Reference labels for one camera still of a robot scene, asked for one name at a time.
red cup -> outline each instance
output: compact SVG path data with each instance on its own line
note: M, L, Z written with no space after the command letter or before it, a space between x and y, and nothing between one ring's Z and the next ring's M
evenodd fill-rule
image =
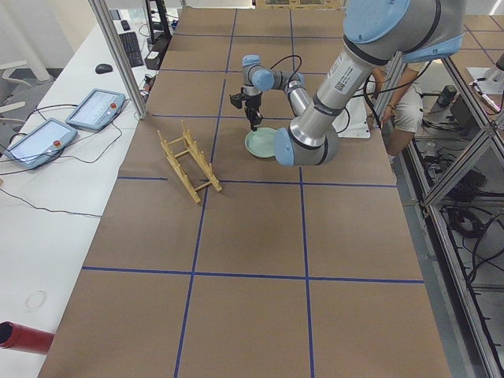
M0 348L47 354L54 334L4 321L0 323Z

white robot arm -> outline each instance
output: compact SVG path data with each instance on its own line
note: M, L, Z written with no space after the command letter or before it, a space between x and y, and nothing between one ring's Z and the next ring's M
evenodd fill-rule
M281 165L320 165L337 154L333 120L343 111L372 69L397 51L405 63L431 61L456 53L462 43L465 0L352 0L343 23L344 48L325 81L310 97L301 74L272 71L257 55L243 59L243 87L231 96L254 130L261 123L263 91L285 91L295 118L275 134Z

round plate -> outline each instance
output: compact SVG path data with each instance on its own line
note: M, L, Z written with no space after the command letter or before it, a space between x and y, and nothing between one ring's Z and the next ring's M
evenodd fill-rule
M274 128L258 128L256 132L249 132L245 137L246 149L258 158L275 156Z

